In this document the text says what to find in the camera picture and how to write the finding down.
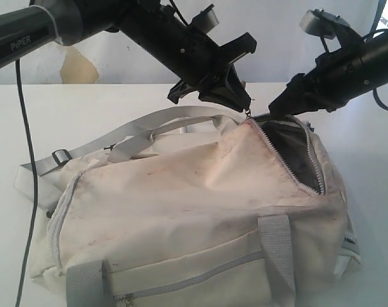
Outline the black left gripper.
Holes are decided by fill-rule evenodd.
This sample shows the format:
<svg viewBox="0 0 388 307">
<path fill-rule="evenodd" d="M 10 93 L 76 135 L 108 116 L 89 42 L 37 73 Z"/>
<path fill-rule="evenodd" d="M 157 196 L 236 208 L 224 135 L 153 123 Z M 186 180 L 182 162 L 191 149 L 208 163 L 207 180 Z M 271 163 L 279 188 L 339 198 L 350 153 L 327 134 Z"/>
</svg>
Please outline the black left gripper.
<svg viewBox="0 0 388 307">
<path fill-rule="evenodd" d="M 257 47 L 250 33 L 219 46 L 205 33 L 184 26 L 174 16 L 144 13 L 129 15 L 120 30 L 160 63 L 180 77 L 168 99 L 198 92 L 198 99 L 237 112 L 249 110 L 251 98 L 240 81 L 234 63 Z"/>
</svg>

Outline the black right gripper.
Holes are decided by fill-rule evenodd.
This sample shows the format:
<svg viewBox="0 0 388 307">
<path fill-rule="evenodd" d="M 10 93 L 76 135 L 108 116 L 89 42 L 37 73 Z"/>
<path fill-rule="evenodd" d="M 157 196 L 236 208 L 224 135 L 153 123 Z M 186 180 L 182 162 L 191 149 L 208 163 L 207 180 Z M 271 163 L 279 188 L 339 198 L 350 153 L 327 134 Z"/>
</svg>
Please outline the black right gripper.
<svg viewBox="0 0 388 307">
<path fill-rule="evenodd" d="M 373 89 L 360 58 L 347 56 L 332 64 L 320 63 L 310 72 L 296 74 L 268 106 L 273 117 L 318 110 L 335 111 Z"/>
</svg>

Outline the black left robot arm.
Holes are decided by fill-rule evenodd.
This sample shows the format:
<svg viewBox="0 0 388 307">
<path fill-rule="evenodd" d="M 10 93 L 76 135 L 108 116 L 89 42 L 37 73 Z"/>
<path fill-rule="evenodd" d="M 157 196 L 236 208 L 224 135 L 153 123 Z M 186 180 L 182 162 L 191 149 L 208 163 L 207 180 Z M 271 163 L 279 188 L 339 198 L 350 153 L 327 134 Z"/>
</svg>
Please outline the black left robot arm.
<svg viewBox="0 0 388 307">
<path fill-rule="evenodd" d="M 257 42 L 245 33 L 218 45 L 209 37 L 217 25 L 212 6 L 187 22 L 174 2 L 33 1 L 0 15 L 0 69 L 49 42 L 72 46 L 103 31 L 122 32 L 179 78 L 168 93 L 173 103 L 197 92 L 203 102 L 243 112 L 251 99 L 234 64 Z"/>
</svg>

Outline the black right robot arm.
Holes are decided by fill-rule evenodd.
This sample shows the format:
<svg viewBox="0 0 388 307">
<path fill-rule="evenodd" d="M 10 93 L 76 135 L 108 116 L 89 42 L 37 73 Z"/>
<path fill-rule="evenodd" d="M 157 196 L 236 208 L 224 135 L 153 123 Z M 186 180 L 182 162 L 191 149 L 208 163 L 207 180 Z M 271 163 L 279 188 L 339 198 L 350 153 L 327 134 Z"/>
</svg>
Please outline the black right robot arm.
<svg viewBox="0 0 388 307">
<path fill-rule="evenodd" d="M 315 62 L 314 69 L 296 74 L 268 106 L 272 116 L 333 112 L 388 84 L 388 30 L 366 42 L 350 42 L 325 52 Z"/>
</svg>

